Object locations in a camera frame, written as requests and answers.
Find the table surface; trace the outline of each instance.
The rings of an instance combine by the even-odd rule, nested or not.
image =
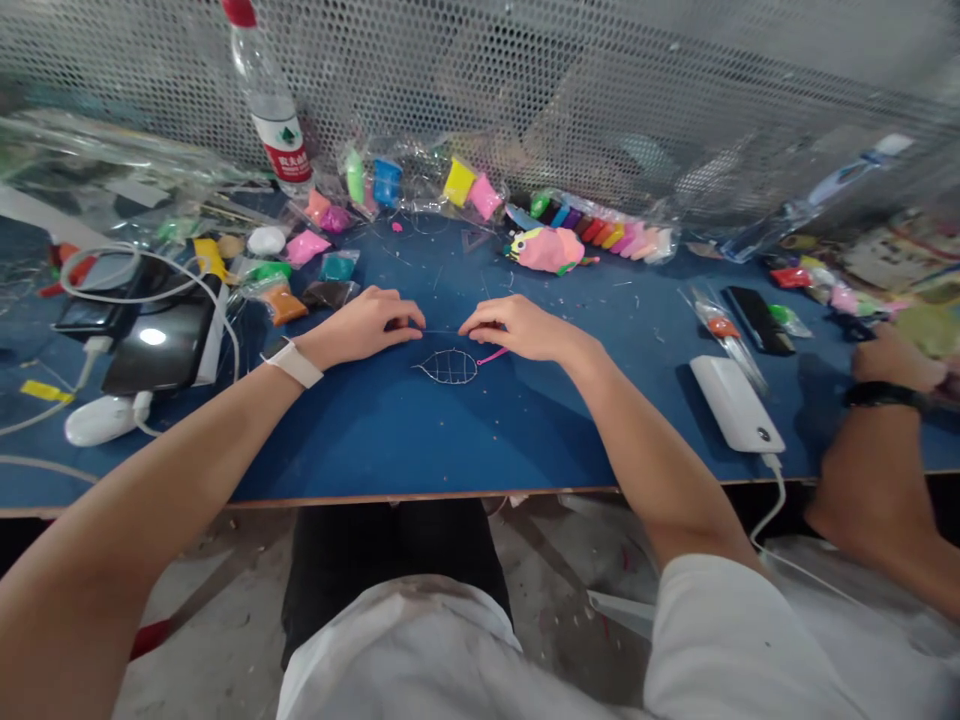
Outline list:
[[[849,384],[853,345],[826,321],[826,311],[800,291],[775,288],[755,265],[706,260],[681,249],[670,263],[647,266],[601,253],[601,262],[564,277],[535,272],[497,252],[494,237],[469,252],[468,227],[442,217],[400,218],[361,226],[340,247],[361,250],[355,278],[364,286],[398,288],[416,301],[430,331],[362,363],[331,370],[284,417],[233,496],[236,503],[302,504],[326,499],[452,493],[557,492],[616,484],[599,435],[573,385],[551,363],[507,354],[479,368],[466,385],[441,385],[415,366],[434,352],[456,348],[482,359],[492,352],[455,331],[476,304],[511,292],[603,341],[613,359],[684,436],[721,481],[764,478],[768,471],[731,450],[688,366],[698,355],[723,356],[705,334],[678,289],[695,282],[720,291],[758,289],[767,302],[793,308],[814,332],[797,339],[797,354],[754,353],[771,386],[766,407],[787,445],[788,478],[816,476],[834,436]],[[319,272],[319,258],[294,275],[299,291]],[[74,382],[82,363],[79,343],[49,330],[62,299],[26,298],[0,317],[0,427],[48,407],[18,391],[27,379],[56,384],[50,370]],[[291,323],[296,335],[320,322],[320,313]],[[241,318],[243,365],[255,366],[264,344],[281,334],[259,305]],[[107,365],[100,360],[79,400],[98,396]],[[221,363],[222,383],[229,363]],[[164,429],[212,397],[218,388],[192,388],[157,402],[150,423]],[[69,445],[66,414],[0,438],[0,454],[43,458],[102,476],[148,438],[140,432],[95,448]],[[960,468],[960,416],[938,413],[925,423],[928,471]],[[88,485],[33,468],[3,466],[0,510],[7,514],[70,504]]]

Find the pink clay fish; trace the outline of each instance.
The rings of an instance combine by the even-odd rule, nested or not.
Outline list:
[[[585,258],[583,253],[583,243],[573,230],[540,227],[517,235],[503,254],[531,270],[563,276],[577,265],[599,262],[599,258]]]

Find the metal mesh panel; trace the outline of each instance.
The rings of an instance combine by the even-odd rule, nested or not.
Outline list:
[[[478,131],[512,187],[755,217],[887,132],[917,143],[843,208],[960,181],[953,0],[259,0],[313,135]],[[265,164],[206,0],[0,0],[31,104]]]

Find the black pants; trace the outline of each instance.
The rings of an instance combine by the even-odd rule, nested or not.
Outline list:
[[[302,508],[281,622],[290,656],[360,593],[405,575],[446,575],[489,594],[510,616],[503,569],[478,499]]]

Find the white sleeve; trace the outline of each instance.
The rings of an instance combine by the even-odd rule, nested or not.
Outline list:
[[[663,571],[644,706],[659,718],[862,718],[786,599],[726,558]]]

